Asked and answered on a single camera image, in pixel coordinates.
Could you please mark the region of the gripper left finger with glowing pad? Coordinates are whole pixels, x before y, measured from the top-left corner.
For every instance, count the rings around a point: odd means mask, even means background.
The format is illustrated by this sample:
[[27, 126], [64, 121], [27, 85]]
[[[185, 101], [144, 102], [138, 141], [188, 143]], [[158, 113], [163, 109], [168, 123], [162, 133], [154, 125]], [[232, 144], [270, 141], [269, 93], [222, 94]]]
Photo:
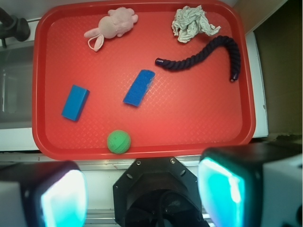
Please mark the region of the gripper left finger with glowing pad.
[[87, 209], [86, 177], [73, 161], [0, 166], [2, 227], [82, 227]]

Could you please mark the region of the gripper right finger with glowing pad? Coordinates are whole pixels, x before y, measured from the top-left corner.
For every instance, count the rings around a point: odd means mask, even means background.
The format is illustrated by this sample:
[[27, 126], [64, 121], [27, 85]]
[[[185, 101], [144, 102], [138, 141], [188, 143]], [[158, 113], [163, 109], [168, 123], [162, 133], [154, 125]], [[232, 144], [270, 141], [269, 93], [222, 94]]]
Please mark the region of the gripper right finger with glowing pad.
[[198, 165], [201, 202], [217, 227], [300, 227], [303, 148], [257, 142], [206, 149]]

